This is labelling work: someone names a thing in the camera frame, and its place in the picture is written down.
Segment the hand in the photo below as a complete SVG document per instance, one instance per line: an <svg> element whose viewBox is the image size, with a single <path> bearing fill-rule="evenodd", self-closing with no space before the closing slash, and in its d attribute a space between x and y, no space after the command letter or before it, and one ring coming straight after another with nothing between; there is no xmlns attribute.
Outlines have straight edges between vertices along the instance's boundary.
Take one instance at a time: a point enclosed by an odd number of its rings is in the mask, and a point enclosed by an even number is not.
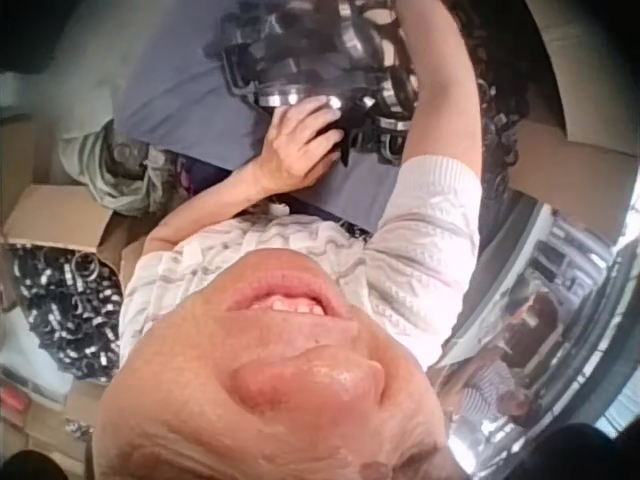
<svg viewBox="0 0 640 480"><path fill-rule="evenodd" d="M340 159L340 152L332 150L344 133L318 133L339 118L340 111L326 97L276 109L262 154L253 161L265 196L310 187L329 171Z"/></svg>

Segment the finger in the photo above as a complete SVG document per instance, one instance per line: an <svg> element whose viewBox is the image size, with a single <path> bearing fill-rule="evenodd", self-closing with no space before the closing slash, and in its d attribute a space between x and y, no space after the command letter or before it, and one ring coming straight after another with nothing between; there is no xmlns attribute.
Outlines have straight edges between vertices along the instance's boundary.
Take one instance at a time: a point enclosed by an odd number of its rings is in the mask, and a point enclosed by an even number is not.
<svg viewBox="0 0 640 480"><path fill-rule="evenodd" d="M291 107L282 120L280 134L288 135L298 126L298 124L311 113L326 105L327 97L311 97L303 100L294 107Z"/></svg>
<svg viewBox="0 0 640 480"><path fill-rule="evenodd" d="M273 111L273 118L271 119L271 125L267 132L268 138L273 139L278 135L282 127L282 120L287 114L287 110L289 110L288 107L278 107Z"/></svg>
<svg viewBox="0 0 640 480"><path fill-rule="evenodd" d="M301 158L308 161L309 167L322 160L344 138L342 130L331 130L302 147Z"/></svg>
<svg viewBox="0 0 640 480"><path fill-rule="evenodd" d="M324 127L338 120L340 115L340 110L322 108L303 119L292 135L295 136L296 142L300 142L299 145L304 145L315 138Z"/></svg>

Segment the box of black items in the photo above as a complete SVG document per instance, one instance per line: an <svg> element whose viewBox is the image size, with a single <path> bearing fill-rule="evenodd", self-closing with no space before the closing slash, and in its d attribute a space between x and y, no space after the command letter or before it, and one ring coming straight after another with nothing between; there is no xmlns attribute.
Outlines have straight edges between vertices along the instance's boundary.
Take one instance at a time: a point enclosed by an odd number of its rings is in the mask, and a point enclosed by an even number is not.
<svg viewBox="0 0 640 480"><path fill-rule="evenodd" d="M118 368L119 274L138 221L83 186L29 185L4 225L30 329L78 379L107 383Z"/></svg>

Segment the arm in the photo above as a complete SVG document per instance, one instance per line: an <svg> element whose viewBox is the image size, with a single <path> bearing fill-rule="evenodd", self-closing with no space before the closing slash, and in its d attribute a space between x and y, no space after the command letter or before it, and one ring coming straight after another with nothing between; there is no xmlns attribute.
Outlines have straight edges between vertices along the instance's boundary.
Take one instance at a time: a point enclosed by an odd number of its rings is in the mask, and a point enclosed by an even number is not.
<svg viewBox="0 0 640 480"><path fill-rule="evenodd" d="M367 245L372 313L418 359L435 363L476 266L482 187L480 106L452 17L438 0L397 0L420 77L420 103L396 188Z"/></svg>
<svg viewBox="0 0 640 480"><path fill-rule="evenodd" d="M420 90L404 161L441 155L455 158L480 176L478 87L455 21L440 0L397 0L396 9Z"/></svg>
<svg viewBox="0 0 640 480"><path fill-rule="evenodd" d="M328 107L325 97L277 109L262 153L165 218L147 238L143 255L173 250L195 233L264 198L313 185L340 158L340 153L331 149L343 133L331 130L318 136L339 116L340 112Z"/></svg>

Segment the skin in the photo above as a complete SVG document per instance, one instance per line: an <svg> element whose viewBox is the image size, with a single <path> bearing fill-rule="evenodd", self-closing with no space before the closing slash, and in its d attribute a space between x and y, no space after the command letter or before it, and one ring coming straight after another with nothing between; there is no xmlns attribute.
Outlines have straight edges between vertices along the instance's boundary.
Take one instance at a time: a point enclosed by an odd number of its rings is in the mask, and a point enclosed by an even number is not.
<svg viewBox="0 0 640 480"><path fill-rule="evenodd" d="M478 93L455 23L435 0L398 0L397 9L420 82L405 161L450 156L480 175ZM322 97L277 110L262 154L169 215L144 254L314 184L338 159L342 132L318 136L337 115ZM265 273L312 285L331 315L242 305ZM94 462L110 480L459 478L446 444L414 357L311 259L260 250L139 341L103 398Z"/></svg>

